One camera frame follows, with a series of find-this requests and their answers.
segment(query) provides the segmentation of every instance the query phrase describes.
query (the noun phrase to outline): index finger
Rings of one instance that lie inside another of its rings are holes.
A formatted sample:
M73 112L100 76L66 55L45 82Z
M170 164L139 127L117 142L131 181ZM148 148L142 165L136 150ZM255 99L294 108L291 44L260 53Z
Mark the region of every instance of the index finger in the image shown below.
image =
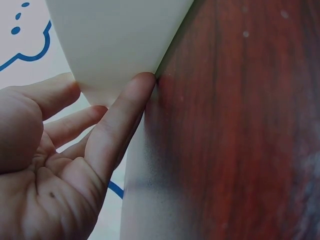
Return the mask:
M155 83L152 73L138 74L93 129L84 159L104 184L109 182L118 155L145 108Z
M11 88L33 100L46 120L65 107L73 104L80 96L80 89L72 73L63 73L48 80L26 86Z

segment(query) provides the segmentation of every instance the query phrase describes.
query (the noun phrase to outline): white paper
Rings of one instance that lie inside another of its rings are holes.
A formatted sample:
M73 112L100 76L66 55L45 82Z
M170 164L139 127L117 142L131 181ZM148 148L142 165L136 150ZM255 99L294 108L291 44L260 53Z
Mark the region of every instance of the white paper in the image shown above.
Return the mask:
M154 73L193 0L46 0L75 79L92 105L111 105Z

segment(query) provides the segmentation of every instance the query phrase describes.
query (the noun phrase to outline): finger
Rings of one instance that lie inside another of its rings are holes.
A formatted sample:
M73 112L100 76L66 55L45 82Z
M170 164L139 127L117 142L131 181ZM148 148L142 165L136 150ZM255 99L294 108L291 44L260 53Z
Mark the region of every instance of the finger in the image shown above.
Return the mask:
M84 159L104 184L109 182L118 155L145 108L155 83L153 74L138 74L94 127L86 145Z
M66 150L61 152L61 155L69 159L76 159L78 157L84 158L86 145L91 133L92 133L92 130L87 135L85 135L85 137L82 138L79 142L77 142L76 144L68 147Z
M134 127L132 128L132 131L130 132L129 137L126 139L122 149L119 152L119 155L118 155L118 158L117 158L117 161L116 161L114 169L116 169L120 165L121 161L123 160L123 158L124 158L124 156L126 154L126 151L128 149L128 146L129 146L129 144L131 142L131 139L134 136L134 134L135 134L135 132L136 132L138 126L139 126L139 123L141 122L142 116L143 116L143 113L141 113L139 115L139 117L137 118L137 120L135 121Z
M55 148L74 140L84 130L97 124L106 113L105 106L91 106L44 125Z
M80 89L71 73L12 89L33 100L41 109L43 120L73 104L80 96Z

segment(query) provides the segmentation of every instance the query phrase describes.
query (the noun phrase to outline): wooden surface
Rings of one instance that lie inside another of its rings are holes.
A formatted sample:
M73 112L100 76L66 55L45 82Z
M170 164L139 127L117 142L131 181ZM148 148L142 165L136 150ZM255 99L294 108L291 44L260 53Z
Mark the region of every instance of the wooden surface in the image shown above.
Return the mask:
M320 239L320 2L195 1L132 142L121 239Z

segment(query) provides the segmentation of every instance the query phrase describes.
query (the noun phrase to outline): palm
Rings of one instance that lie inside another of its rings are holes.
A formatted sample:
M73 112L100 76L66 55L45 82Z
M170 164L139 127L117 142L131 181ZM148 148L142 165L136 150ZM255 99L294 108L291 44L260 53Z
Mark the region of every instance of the palm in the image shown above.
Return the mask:
M136 91L131 86L126 90L127 95L124 91L107 114L104 107L90 107L48 123L44 129L42 121L46 114L43 109L42 114L37 114L35 110L31 119L41 128L39 139L28 138L32 135L28 132L32 128L23 124L28 121L32 107L26 114L20 111L19 118L13 117L18 119L14 124L26 133L28 142L20 137L22 146L17 147L19 154L8 153L6 147L12 149L16 144L10 139L16 141L18 136L9 137L4 142L1 139L3 134L0 135L0 166L4 166L0 171L11 172L0 175L1 239L86 239L89 236L98 219L119 154L126 148L125 143L131 137L153 84L152 81L148 89L142 88L141 94L137 94L134 99L138 104L136 108L132 105L133 100L128 99L129 88ZM17 111L13 110L10 114L16 115ZM57 148L96 123L92 133L82 141L62 153L57 152ZM6 133L6 129L1 129L0 121L0 133L3 132ZM29 159L28 153L33 146L36 148Z

